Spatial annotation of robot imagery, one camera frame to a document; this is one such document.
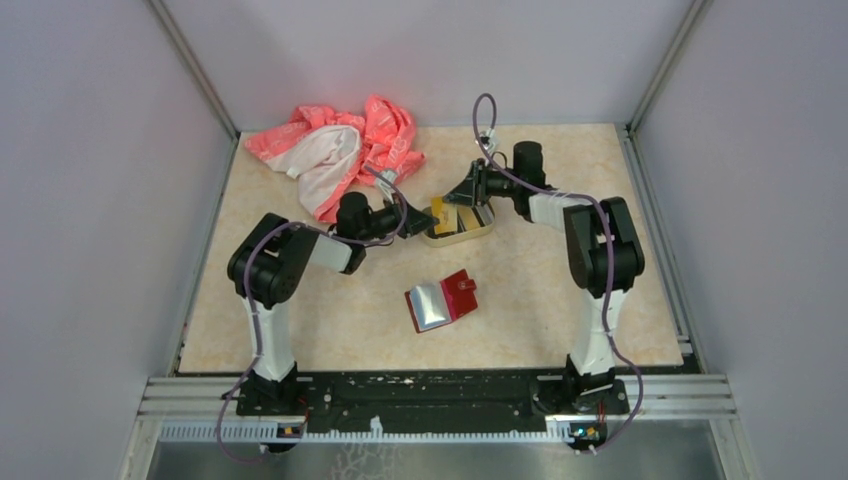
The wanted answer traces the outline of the red card holder wallet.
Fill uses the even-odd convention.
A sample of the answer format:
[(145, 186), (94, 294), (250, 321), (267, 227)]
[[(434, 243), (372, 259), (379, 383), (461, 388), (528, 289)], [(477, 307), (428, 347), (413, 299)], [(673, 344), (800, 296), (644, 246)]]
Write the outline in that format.
[(477, 284), (466, 269), (407, 290), (404, 297), (415, 331), (422, 334), (435, 330), (476, 311), (476, 290)]

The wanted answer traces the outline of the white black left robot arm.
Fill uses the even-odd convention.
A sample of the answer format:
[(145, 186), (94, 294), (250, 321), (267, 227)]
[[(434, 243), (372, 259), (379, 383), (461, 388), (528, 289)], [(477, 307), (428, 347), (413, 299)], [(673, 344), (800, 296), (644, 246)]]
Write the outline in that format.
[(250, 319), (253, 348), (250, 366), (232, 393), (237, 414), (297, 415), (305, 410), (305, 389), (298, 382), (291, 340), (289, 302), (309, 266), (351, 275), (371, 246), (395, 237), (413, 237), (437, 222), (399, 194), (374, 210), (359, 192), (342, 196), (329, 231), (266, 214), (227, 265), (227, 276)]

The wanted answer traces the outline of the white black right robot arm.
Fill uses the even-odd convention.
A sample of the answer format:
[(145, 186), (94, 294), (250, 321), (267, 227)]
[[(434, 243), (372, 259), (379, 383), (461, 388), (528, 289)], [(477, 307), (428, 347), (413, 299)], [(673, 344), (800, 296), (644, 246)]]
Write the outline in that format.
[(627, 202), (555, 190), (546, 181), (538, 142), (516, 143), (509, 166), (495, 161), (492, 135), (484, 135), (478, 145), (482, 158), (471, 163), (444, 200), (478, 206), (492, 197), (508, 198), (525, 221), (560, 232), (571, 278), (583, 293), (582, 326), (562, 378), (541, 383), (533, 394), (534, 406), (549, 414), (565, 406), (588, 412), (616, 400), (620, 383), (615, 367), (627, 359), (616, 344), (615, 331), (624, 300), (645, 270)]

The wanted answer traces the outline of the beige oval card tray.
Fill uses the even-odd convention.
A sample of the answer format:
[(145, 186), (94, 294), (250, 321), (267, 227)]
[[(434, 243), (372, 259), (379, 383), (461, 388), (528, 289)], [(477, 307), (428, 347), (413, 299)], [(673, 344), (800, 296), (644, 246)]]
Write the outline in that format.
[[(472, 239), (482, 237), (484, 235), (491, 233), (495, 229), (496, 215), (495, 215), (495, 211), (494, 211), (492, 205), (491, 205), (491, 208), (492, 208), (494, 215), (495, 215), (495, 222), (494, 222), (493, 225), (490, 225), (487, 228), (480, 228), (478, 226), (478, 223), (475, 219), (475, 216), (472, 213), (472, 208), (474, 206), (473, 207), (460, 206), (460, 205), (457, 205), (457, 206), (459, 207), (459, 209), (458, 209), (459, 231), (455, 234), (452, 234), (452, 235), (437, 236), (434, 239), (425, 238), (425, 237), (422, 236), (422, 241), (426, 245), (433, 247), (433, 248), (447, 247), (447, 246), (450, 246), (450, 245), (454, 245), (454, 244), (457, 244), (457, 243), (461, 243), (461, 242), (464, 242), (464, 241), (468, 241), (468, 240), (472, 240)], [(424, 210), (424, 212), (431, 214), (431, 207), (430, 206), (427, 207)]]

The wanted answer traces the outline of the pink white crumpled cloth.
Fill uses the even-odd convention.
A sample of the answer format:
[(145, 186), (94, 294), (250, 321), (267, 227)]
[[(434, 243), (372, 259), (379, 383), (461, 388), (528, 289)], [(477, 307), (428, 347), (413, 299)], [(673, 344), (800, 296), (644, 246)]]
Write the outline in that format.
[(406, 109), (372, 94), (361, 114), (298, 106), (286, 123), (249, 137), (245, 148), (270, 170), (297, 181), (299, 201), (317, 221), (333, 223), (352, 184), (376, 183), (370, 169), (391, 170), (399, 183), (425, 164), (425, 155), (413, 149), (416, 134)]

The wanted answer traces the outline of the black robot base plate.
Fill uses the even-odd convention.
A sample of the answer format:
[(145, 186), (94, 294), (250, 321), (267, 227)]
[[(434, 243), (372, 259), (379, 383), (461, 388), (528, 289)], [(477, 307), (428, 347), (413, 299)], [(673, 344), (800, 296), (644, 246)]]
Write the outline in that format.
[(390, 433), (538, 432), (551, 415), (596, 419), (630, 412), (622, 380), (616, 400), (586, 411), (565, 406), (549, 414), (533, 394), (543, 382), (557, 383), (563, 368), (423, 371), (300, 372), (303, 416), (311, 433), (364, 432), (377, 417)]

